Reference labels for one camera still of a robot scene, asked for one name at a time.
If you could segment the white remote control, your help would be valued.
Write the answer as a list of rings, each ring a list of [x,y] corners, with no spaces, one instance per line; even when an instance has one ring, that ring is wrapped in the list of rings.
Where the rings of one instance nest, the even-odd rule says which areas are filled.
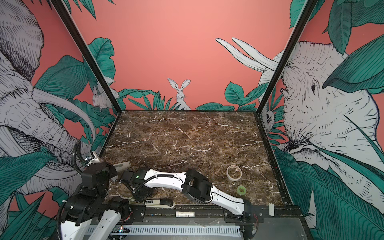
[[[131,167],[131,162],[123,162],[113,165],[117,173],[124,172]]]

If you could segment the white battery cover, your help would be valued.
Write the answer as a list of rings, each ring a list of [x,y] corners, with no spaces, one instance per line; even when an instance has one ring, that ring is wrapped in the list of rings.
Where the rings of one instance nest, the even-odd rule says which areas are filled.
[[[275,205],[272,203],[269,203],[269,216],[271,217],[275,216]]]

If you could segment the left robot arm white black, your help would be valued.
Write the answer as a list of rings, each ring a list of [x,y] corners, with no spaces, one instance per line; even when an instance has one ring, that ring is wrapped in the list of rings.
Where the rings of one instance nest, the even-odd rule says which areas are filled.
[[[81,142],[75,143],[71,165],[82,182],[58,210],[56,229],[59,240],[83,239],[95,217],[100,220],[90,239],[106,240],[117,223],[125,222],[132,216],[133,211],[127,199],[114,197],[107,204],[104,203],[110,181],[116,181],[118,174],[126,167],[111,165],[95,152],[91,152],[91,156],[90,160],[85,160],[81,155]]]

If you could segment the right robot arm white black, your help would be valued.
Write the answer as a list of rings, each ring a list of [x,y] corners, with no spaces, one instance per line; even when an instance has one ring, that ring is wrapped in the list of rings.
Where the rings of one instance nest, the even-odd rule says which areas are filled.
[[[220,206],[244,223],[257,222],[251,202],[224,193],[194,169],[181,173],[159,172],[147,167],[139,168],[136,172],[126,170],[120,183],[130,190],[138,203],[146,200],[152,194],[152,189],[173,189],[192,202]]]

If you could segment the black and white stapler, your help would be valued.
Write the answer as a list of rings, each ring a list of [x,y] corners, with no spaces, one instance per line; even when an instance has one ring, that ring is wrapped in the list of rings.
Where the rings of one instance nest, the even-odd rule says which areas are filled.
[[[167,198],[149,199],[145,201],[145,206],[147,208],[172,209],[175,207],[175,202],[172,199]]]

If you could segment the white tape roll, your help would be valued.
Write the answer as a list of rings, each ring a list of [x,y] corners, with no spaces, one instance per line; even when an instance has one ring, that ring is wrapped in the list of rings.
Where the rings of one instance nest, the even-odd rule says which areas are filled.
[[[243,172],[240,167],[230,165],[226,169],[226,176],[230,181],[237,182],[242,178]]]

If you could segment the green tape roll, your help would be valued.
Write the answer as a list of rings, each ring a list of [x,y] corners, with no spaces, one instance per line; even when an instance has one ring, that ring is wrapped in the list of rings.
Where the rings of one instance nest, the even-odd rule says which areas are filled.
[[[237,194],[240,196],[244,196],[247,193],[247,189],[244,186],[237,187]]]

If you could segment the white label tube on rail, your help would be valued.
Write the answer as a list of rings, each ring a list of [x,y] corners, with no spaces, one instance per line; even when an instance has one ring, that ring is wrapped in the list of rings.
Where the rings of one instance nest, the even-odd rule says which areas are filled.
[[[176,211],[175,217],[176,218],[194,218],[195,212]]]

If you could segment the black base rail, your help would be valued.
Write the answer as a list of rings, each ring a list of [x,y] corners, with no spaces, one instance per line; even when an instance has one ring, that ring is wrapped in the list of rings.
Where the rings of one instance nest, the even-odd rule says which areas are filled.
[[[216,205],[176,205],[174,208],[150,208],[144,205],[131,205],[132,213],[124,223],[143,223],[149,218],[199,218],[224,219],[226,223],[250,224],[263,223],[270,218],[298,218],[304,217],[297,206],[275,206],[274,214],[269,206],[252,206],[251,213],[235,215],[229,210]]]

